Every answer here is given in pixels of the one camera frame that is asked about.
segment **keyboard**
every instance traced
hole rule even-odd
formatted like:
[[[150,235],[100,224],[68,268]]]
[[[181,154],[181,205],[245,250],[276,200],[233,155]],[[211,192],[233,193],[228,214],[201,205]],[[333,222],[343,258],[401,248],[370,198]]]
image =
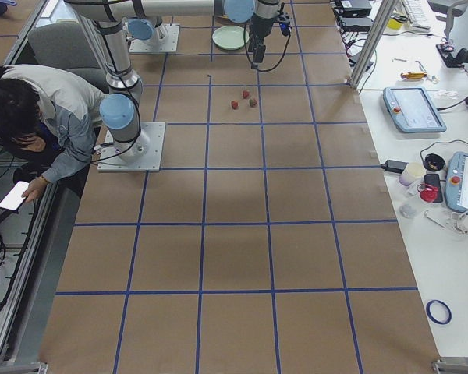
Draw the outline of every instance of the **keyboard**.
[[[436,18],[427,0],[399,0],[399,4],[400,10],[407,16],[407,26],[410,30],[422,34],[430,33]]]

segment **white cup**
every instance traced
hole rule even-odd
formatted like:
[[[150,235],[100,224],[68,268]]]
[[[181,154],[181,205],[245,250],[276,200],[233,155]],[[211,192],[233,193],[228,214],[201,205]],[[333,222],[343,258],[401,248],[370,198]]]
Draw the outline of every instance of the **white cup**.
[[[399,182],[404,186],[412,185],[415,181],[424,177],[426,172],[427,171],[422,164],[409,162],[402,174],[399,176]]]

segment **phone screen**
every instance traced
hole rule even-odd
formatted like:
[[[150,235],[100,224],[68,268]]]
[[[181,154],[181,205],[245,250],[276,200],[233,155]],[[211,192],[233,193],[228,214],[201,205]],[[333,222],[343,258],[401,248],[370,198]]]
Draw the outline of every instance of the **phone screen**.
[[[29,183],[19,181],[14,185],[14,188],[10,190],[6,197],[0,202],[0,208],[5,210],[13,210],[16,211],[19,209],[21,204],[26,199],[25,197],[21,197],[24,191],[27,190]]]

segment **plate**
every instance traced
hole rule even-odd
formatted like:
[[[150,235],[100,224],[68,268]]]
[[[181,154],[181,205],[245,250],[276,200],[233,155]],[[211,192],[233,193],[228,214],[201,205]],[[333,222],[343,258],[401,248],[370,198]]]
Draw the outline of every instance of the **plate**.
[[[250,38],[248,31],[245,32],[246,42]],[[243,28],[239,26],[223,26],[215,30],[212,36],[213,42],[221,49],[233,51],[244,45]]]

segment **white table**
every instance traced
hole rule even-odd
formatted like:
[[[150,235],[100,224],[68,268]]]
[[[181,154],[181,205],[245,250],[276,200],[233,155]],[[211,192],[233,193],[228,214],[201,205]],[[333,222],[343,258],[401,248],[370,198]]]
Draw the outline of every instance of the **white table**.
[[[468,95],[468,76],[461,69],[447,69],[443,65],[434,47],[438,42],[440,38],[437,37],[403,34],[383,37],[378,45],[378,66],[367,81],[360,98],[381,162],[387,159],[420,162],[420,151],[433,142],[454,139],[468,142],[468,108],[465,104],[441,112],[448,128],[446,132],[405,134],[395,127],[383,102],[382,90],[387,86],[422,85],[429,90],[437,107],[455,104]],[[393,60],[394,58],[407,61],[399,62]],[[431,75],[438,76],[440,83],[434,85],[426,80],[403,82],[399,74],[409,71],[410,66],[417,67],[415,60],[422,61]],[[362,87],[368,75],[369,73],[364,75],[359,87]],[[439,95],[438,91],[457,91],[457,100]],[[424,152],[424,155],[436,153],[448,162],[460,150],[468,152],[468,146],[459,142],[435,145]],[[452,321],[448,325],[430,322],[438,352],[442,357],[468,357],[468,235],[459,235],[441,228],[423,217],[423,214],[412,220],[404,218],[399,214],[398,208],[407,199],[406,188],[398,183],[398,175],[385,172],[385,181],[423,303],[426,305],[430,300],[438,299],[445,302],[452,311]],[[445,203],[434,204],[430,208],[430,216],[443,222],[448,211]]]

